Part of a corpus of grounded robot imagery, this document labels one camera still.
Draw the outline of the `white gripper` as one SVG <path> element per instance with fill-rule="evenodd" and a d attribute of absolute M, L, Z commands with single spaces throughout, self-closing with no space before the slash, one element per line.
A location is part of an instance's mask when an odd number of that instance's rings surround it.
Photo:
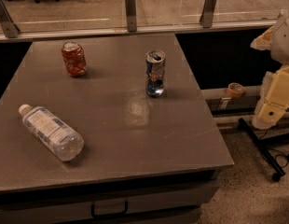
<path fill-rule="evenodd" d="M 277 124 L 289 108 L 289 65 L 263 77 L 261 98 L 257 102 L 252 123 L 256 129 L 267 130 Z"/>

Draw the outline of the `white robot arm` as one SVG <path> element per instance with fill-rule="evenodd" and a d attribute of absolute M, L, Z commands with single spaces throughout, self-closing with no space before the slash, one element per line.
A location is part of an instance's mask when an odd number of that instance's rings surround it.
<path fill-rule="evenodd" d="M 269 50 L 270 57 L 282 65 L 263 77 L 252 120 L 256 129 L 266 130 L 275 126 L 289 108 L 289 8 L 281 11 L 278 21 L 255 38 L 251 47 Z"/>

